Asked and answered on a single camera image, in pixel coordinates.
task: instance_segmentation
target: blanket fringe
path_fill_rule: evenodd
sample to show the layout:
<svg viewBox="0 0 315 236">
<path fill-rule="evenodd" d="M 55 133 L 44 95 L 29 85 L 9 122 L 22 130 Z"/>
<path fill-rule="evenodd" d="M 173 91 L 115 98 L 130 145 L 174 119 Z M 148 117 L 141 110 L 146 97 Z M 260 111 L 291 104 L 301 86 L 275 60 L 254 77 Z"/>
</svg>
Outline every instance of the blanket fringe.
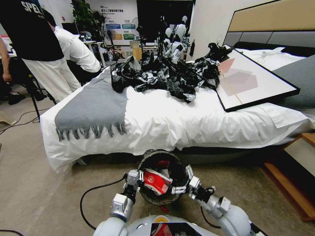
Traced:
<svg viewBox="0 0 315 236">
<path fill-rule="evenodd" d="M 93 125 L 93 126 L 86 126 L 80 128 L 65 128 L 65 129 L 58 129 L 56 128 L 56 132 L 59 138 L 59 142 L 65 140 L 64 133 L 66 134 L 66 138 L 70 140 L 70 132 L 72 132 L 75 139 L 80 139 L 80 134 L 85 138 L 88 139 L 90 134 L 90 129 L 93 131 L 95 138 L 99 139 L 102 135 L 104 127 L 106 127 L 108 135 L 112 138 L 114 137 L 113 126 L 115 126 L 118 130 L 120 135 L 127 134 L 126 125 L 124 122 L 114 122 L 112 124 L 104 124 L 104 125 Z"/>
</svg>

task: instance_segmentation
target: black t-shirt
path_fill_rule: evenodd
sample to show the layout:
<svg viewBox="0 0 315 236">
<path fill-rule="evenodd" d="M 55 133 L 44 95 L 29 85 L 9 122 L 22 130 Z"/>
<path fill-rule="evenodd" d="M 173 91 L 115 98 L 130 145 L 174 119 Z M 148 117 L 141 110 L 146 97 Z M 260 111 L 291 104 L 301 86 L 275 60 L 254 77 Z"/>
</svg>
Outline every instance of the black t-shirt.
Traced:
<svg viewBox="0 0 315 236">
<path fill-rule="evenodd" d="M 33 61 L 63 58 L 59 42 L 37 0 L 5 0 L 0 7 L 0 23 L 20 58 Z"/>
</svg>

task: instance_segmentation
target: black shoe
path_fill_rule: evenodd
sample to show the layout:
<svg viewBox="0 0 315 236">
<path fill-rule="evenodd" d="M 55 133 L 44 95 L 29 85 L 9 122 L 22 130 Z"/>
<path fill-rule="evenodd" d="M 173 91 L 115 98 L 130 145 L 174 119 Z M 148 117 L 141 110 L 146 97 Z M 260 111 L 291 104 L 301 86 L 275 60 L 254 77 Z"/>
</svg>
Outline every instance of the black shoe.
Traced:
<svg viewBox="0 0 315 236">
<path fill-rule="evenodd" d="M 34 92 L 33 95 L 34 95 L 36 101 L 44 100 L 44 98 L 47 97 L 46 95 L 42 95 L 41 93 L 39 93 L 39 92 L 37 92 L 37 91 Z"/>
<path fill-rule="evenodd" d="M 21 95 L 20 93 L 18 93 L 18 94 L 9 94 L 8 98 L 9 98 L 9 102 L 8 102 L 9 105 L 14 105 L 14 104 L 17 104 L 20 101 L 22 101 L 25 98 L 25 96 Z"/>
</svg>

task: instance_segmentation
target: person's hand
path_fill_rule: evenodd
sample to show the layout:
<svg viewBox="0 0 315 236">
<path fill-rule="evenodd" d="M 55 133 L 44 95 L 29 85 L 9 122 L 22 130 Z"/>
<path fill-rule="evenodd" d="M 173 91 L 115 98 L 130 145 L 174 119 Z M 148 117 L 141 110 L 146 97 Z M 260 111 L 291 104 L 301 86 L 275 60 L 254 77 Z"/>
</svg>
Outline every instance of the person's hand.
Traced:
<svg viewBox="0 0 315 236">
<path fill-rule="evenodd" d="M 5 82 L 7 83 L 11 83 L 12 82 L 12 77 L 9 73 L 3 73 L 2 75 L 3 79 Z"/>
</svg>

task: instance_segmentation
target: carpet floor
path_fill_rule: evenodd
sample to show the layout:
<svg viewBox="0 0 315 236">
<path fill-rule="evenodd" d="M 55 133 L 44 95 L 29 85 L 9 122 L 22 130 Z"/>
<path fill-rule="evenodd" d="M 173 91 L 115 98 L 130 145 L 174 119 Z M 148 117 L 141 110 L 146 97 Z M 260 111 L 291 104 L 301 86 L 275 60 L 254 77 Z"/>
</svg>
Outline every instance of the carpet floor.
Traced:
<svg viewBox="0 0 315 236">
<path fill-rule="evenodd" d="M 39 109 L 53 103 L 44 99 Z M 24 112 L 34 110 L 29 97 L 0 110 L 18 119 Z M 35 112 L 24 115 L 19 124 L 36 117 Z M 87 166 L 75 164 L 66 174 L 57 174 L 49 166 L 38 123 L 17 126 L 0 135 L 0 228 L 15 229 L 25 236 L 93 235 L 80 215 L 81 195 L 89 188 L 113 182 L 124 172 L 135 168 L 134 160 L 117 160 L 111 155 L 94 156 Z M 215 186 L 218 196 L 225 196 L 240 206 L 252 222 L 269 236 L 315 235 L 315 223 L 302 222 L 293 207 L 278 191 L 259 166 L 242 163 L 194 165 L 193 171 L 205 187 Z M 123 183 L 88 193 L 83 207 L 87 219 L 97 226 L 109 216 L 115 193 Z M 168 214 L 182 217 L 218 235 L 202 218 L 197 202 L 188 196 L 167 206 Z M 148 204 L 140 194 L 133 207 L 131 222 L 137 218 L 163 214 L 157 206 Z"/>
</svg>

